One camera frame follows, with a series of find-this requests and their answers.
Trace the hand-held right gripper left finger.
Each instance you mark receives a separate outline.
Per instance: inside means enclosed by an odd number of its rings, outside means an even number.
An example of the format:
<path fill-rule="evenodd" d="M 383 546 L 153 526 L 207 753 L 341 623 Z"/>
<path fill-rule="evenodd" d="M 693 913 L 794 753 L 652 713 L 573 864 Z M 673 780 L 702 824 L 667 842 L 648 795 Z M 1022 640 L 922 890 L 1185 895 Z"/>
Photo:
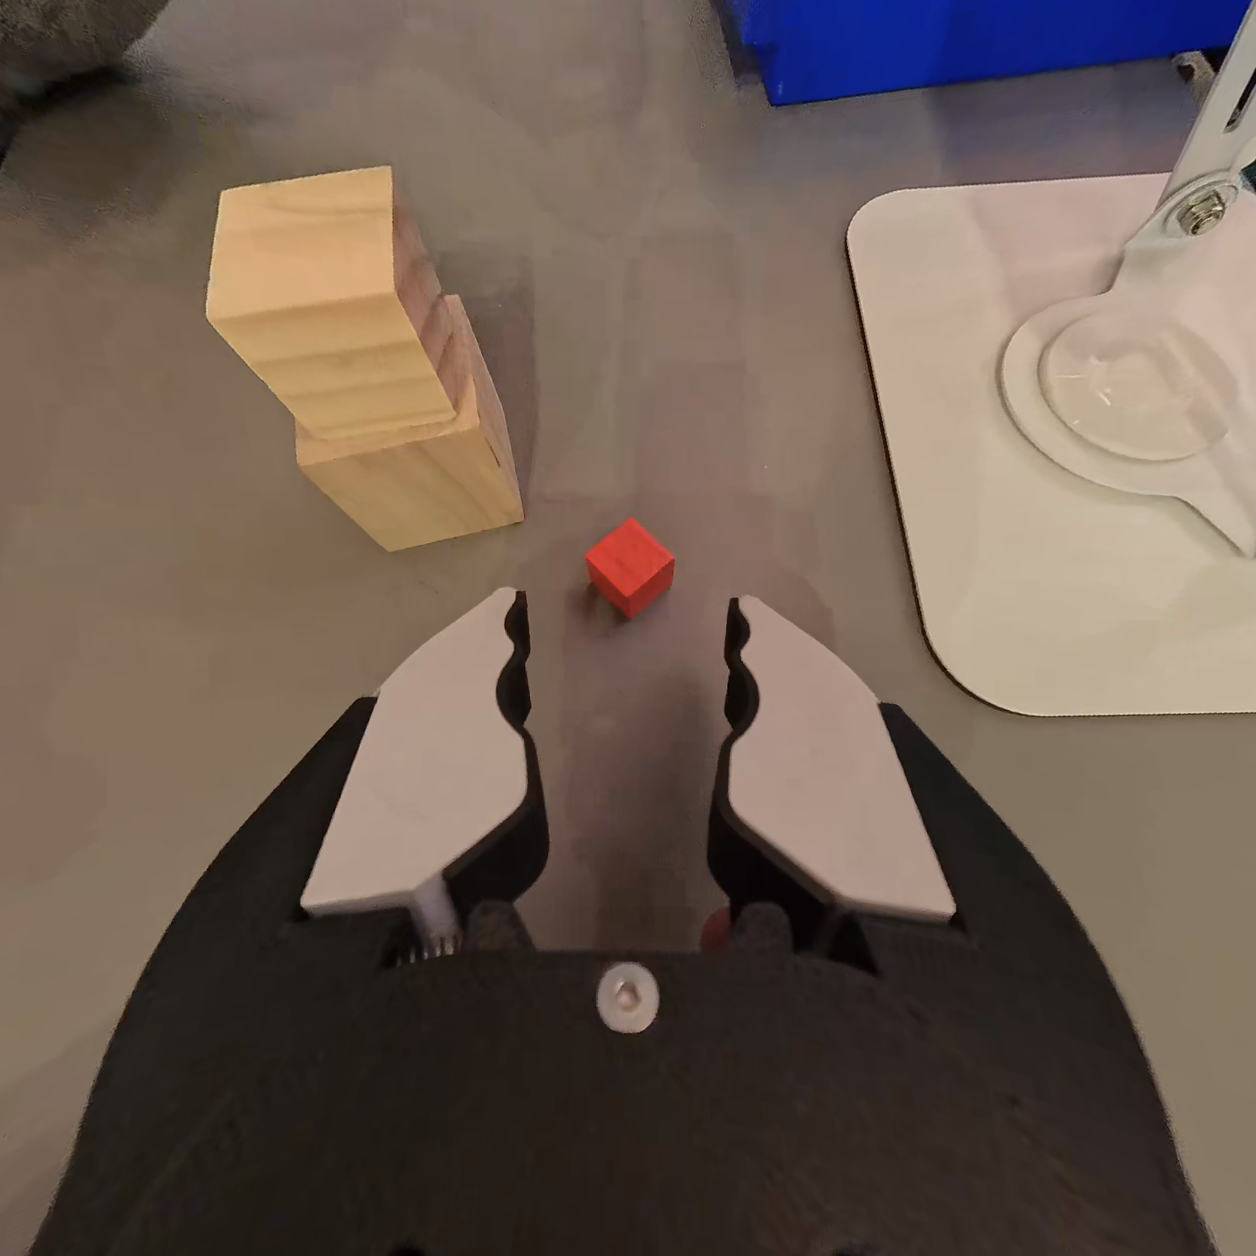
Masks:
<path fill-rule="evenodd" d="M 379 689 L 301 898 L 310 916 L 401 909 L 424 954 L 469 948 L 551 849 L 524 590 L 500 587 Z"/>

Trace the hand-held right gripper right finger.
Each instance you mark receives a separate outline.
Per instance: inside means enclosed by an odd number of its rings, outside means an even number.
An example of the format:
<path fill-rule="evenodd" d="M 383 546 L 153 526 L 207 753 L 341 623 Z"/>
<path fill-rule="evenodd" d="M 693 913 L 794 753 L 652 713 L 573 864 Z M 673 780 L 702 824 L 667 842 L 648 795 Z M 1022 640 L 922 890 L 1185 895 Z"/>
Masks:
<path fill-rule="evenodd" d="M 735 921 L 772 910 L 794 952 L 863 946 L 868 918 L 950 928 L 956 897 L 883 704 L 836 653 L 754 595 L 724 637 L 727 737 L 708 861 Z"/>

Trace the small red cube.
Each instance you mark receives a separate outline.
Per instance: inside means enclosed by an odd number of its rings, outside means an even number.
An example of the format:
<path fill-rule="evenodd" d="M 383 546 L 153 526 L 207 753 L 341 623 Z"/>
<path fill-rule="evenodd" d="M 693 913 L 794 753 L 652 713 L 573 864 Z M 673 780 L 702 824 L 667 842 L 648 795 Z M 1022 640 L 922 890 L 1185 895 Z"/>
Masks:
<path fill-rule="evenodd" d="M 629 517 L 587 553 L 587 573 L 609 605 L 634 619 L 672 587 L 676 556 Z"/>

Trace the plain wooden cube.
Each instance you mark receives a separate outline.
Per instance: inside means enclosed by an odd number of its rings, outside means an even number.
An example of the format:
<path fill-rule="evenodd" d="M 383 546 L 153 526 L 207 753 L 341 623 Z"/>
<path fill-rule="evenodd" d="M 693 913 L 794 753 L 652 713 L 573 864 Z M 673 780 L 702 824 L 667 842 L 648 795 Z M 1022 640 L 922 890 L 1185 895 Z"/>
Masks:
<path fill-rule="evenodd" d="M 222 191 L 207 317 L 319 439 L 454 421 L 445 300 L 392 166 Z"/>
<path fill-rule="evenodd" d="M 452 420 L 335 439 L 294 426 L 298 466 L 388 552 L 525 517 L 506 411 L 467 308 L 448 293 L 445 312 L 439 374 L 458 392 Z"/>

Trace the white stand base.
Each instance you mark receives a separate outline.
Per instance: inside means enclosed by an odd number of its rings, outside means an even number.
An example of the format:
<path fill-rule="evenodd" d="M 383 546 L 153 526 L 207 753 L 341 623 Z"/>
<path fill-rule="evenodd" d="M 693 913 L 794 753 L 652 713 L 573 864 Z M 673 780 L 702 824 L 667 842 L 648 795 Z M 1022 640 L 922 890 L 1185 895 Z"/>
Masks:
<path fill-rule="evenodd" d="M 1043 456 L 999 387 L 1025 321 L 1111 285 L 1167 179 L 895 191 L 847 233 L 926 637 L 1008 712 L 1254 712 L 1254 559 L 1182 501 Z"/>

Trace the blue plastic bin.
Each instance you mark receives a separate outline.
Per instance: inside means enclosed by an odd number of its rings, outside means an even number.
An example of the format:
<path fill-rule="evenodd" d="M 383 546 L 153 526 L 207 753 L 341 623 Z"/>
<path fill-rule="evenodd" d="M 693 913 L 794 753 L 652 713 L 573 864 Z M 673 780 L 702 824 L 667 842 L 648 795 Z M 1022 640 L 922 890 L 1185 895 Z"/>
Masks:
<path fill-rule="evenodd" d="M 729 1 L 777 105 L 1119 66 L 1228 45 L 1249 1 Z"/>

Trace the clear round stand mount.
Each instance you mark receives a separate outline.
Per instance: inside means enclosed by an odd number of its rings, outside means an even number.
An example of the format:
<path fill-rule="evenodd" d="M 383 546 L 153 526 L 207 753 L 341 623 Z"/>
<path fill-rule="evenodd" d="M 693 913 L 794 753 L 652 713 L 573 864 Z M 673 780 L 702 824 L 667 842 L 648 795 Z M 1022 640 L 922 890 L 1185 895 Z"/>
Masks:
<path fill-rule="evenodd" d="M 998 378 L 1010 419 L 1056 466 L 1182 502 L 1254 558 L 1254 389 L 1197 327 L 1113 293 L 1079 297 L 1023 323 Z"/>

